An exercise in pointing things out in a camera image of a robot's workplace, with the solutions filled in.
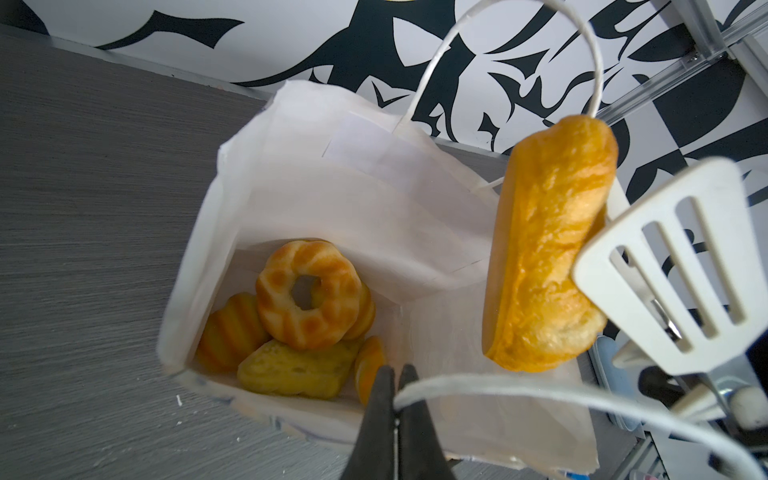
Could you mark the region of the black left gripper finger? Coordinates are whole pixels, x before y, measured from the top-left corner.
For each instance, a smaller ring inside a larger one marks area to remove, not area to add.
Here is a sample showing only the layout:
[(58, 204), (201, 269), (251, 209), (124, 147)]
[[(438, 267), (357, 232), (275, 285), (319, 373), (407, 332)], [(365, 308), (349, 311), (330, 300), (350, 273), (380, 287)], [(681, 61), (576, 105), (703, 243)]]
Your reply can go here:
[(398, 478), (455, 480), (436, 434), (425, 400), (398, 413)]
[(341, 480), (392, 480), (395, 476), (394, 370), (378, 369), (364, 417)]

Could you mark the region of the left gripper white spatula finger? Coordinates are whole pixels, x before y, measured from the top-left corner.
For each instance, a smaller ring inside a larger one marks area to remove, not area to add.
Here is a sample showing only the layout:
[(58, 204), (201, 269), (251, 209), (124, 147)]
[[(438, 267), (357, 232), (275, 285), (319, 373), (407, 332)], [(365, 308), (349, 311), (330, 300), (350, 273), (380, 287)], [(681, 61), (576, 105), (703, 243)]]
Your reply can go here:
[(706, 158), (637, 201), (580, 251), (577, 287), (670, 375), (710, 372), (767, 329), (767, 279), (738, 165)]
[[(706, 278), (676, 214), (690, 200), (730, 303)], [(697, 323), (657, 264), (643, 227), (659, 226), (703, 321)], [(767, 424), (767, 396), (746, 356), (767, 329), (767, 279), (738, 176), (677, 176), (622, 213), (605, 230), (616, 279), (606, 314), (630, 338), (613, 358), (619, 368), (652, 362), (671, 376), (701, 381), (671, 410), (693, 421), (732, 417), (746, 431)]]

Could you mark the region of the croissant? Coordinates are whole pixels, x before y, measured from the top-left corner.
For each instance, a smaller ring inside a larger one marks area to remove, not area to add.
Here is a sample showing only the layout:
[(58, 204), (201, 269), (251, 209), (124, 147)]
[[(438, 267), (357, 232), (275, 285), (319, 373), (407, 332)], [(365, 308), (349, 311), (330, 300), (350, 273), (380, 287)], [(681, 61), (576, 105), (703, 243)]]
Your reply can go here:
[(618, 144), (601, 120), (575, 115), (520, 141), (499, 198), (482, 352), (538, 373), (585, 352), (607, 319), (575, 285), (582, 247), (604, 225)]
[(376, 306), (369, 287), (363, 283), (360, 297), (359, 315), (355, 323), (343, 336), (344, 340), (354, 340), (366, 334), (376, 316)]
[(271, 339), (259, 319), (256, 296), (242, 292), (209, 315), (195, 358), (209, 372), (232, 372)]
[(271, 340), (243, 360), (236, 376), (241, 386), (267, 395), (333, 399), (346, 383), (361, 340), (340, 341), (319, 350), (298, 351)]
[(377, 371), (387, 364), (381, 338), (379, 336), (367, 338), (358, 351), (354, 371), (356, 392), (363, 406), (368, 405)]

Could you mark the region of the ring donut bread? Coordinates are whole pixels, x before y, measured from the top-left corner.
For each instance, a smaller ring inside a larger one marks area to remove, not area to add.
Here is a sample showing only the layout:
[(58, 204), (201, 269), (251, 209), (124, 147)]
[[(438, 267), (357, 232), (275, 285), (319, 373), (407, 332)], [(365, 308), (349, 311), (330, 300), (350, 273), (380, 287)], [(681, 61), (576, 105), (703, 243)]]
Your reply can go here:
[(294, 240), (278, 248), (255, 290), (265, 330), (299, 351), (336, 344), (361, 314), (363, 285), (355, 267), (323, 240)]

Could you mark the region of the floral white paper bag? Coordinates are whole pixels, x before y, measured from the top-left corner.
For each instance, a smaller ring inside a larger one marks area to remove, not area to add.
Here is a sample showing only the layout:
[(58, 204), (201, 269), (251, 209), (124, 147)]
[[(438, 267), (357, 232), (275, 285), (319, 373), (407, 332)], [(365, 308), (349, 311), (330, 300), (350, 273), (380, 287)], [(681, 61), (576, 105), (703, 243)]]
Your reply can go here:
[(598, 466), (578, 366), (507, 372), (480, 351), (498, 196), (414, 123), (341, 87), (287, 81), (219, 149), (160, 327), (157, 355), (180, 384), (241, 414), (348, 449), (363, 411), (338, 400), (266, 396), (195, 351), (206, 318), (252, 291), (268, 255), (327, 240), (383, 303), (374, 329), (392, 361), (460, 390), (433, 405), (447, 456), (550, 474)]

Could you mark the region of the pale blue lid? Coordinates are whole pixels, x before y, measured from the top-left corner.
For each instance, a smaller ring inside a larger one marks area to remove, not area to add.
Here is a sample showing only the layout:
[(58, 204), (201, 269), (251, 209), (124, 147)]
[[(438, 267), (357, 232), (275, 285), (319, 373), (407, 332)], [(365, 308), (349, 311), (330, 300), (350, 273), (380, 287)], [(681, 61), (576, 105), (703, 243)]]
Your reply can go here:
[[(627, 398), (634, 403), (638, 400), (636, 386), (631, 382), (629, 374), (613, 365), (612, 360), (619, 347), (614, 339), (600, 335), (590, 347), (588, 354), (595, 371), (597, 383), (609, 393)], [(635, 432), (643, 426), (643, 422), (625, 415), (608, 412), (612, 424), (618, 428)]]

